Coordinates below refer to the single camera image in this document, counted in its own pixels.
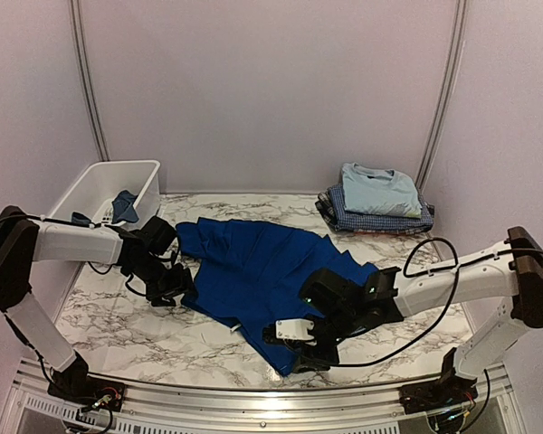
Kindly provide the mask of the dark blue garment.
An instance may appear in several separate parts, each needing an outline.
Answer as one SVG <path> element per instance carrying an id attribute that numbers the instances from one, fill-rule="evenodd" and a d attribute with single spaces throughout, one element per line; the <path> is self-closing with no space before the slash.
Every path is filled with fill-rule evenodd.
<path id="1" fill-rule="evenodd" d="M 380 270 L 357 263 L 328 236 L 270 222 L 201 218 L 180 222 L 176 230 L 182 254 L 200 262 L 196 293 L 185 295 L 183 305 L 238 326 L 245 341 L 282 376 L 295 373 L 296 344 L 266 344 L 262 330 L 277 320 L 319 315 L 299 296 L 310 275 L 329 269 L 361 285 Z"/>

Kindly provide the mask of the light blue garment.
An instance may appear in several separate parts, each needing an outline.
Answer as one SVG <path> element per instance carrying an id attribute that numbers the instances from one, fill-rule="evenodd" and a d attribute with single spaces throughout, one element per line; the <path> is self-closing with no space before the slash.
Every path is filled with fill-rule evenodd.
<path id="1" fill-rule="evenodd" d="M 347 212 L 422 217 L 418 190 L 412 178 L 402 172 L 345 163 L 341 168 L 341 181 Z"/>

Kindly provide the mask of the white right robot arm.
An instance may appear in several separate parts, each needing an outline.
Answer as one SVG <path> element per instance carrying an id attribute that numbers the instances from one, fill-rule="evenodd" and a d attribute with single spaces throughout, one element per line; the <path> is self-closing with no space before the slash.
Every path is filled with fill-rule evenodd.
<path id="1" fill-rule="evenodd" d="M 449 351 L 441 377 L 431 384 L 431 398 L 448 405 L 524 334 L 543 328 L 543 249 L 522 227 L 510 228 L 505 241 L 489 248 L 417 271 L 380 269 L 362 285 L 319 269 L 305 281 L 300 299 L 320 315 L 279 320 L 275 335 L 301 342 L 302 361 L 331 368 L 334 363 L 318 351 L 335 349 L 356 331 L 493 297 L 501 300 L 496 310 L 468 341 Z"/>

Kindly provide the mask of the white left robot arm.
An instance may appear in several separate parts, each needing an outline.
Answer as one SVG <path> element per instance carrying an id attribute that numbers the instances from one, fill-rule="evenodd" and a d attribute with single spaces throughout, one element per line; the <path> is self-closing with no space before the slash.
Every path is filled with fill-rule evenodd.
<path id="1" fill-rule="evenodd" d="M 191 271 L 177 262 L 180 237 L 174 226 L 153 216 L 142 227 L 80 224 L 31 215 L 8 205 L 0 212 L 0 313 L 19 338 L 56 373 L 60 385 L 77 402 L 95 396 L 88 365 L 53 321 L 52 303 L 37 285 L 45 282 L 48 263 L 97 263 L 138 279 L 139 296 L 153 307 L 170 307 L 176 298 L 195 293 Z"/>

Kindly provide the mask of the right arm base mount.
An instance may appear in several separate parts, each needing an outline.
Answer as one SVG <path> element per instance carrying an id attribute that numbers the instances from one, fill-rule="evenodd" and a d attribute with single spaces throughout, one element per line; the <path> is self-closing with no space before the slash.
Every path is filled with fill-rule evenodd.
<path id="1" fill-rule="evenodd" d="M 403 385 L 399 390 L 399 403 L 405 414 L 437 410 L 460 404 L 478 396 L 476 379 L 461 377 L 454 366 L 457 349 L 451 349 L 443 358 L 440 377 L 436 380 Z"/>

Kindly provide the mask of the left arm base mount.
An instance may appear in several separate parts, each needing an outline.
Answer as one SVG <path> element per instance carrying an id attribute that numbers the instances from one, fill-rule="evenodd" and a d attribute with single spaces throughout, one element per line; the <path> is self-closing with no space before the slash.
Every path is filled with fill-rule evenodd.
<path id="1" fill-rule="evenodd" d="M 52 369 L 48 393 L 54 397 L 80 404 L 87 410 L 120 411 L 126 384 L 90 375 L 89 366 L 78 354 L 69 367 Z"/>

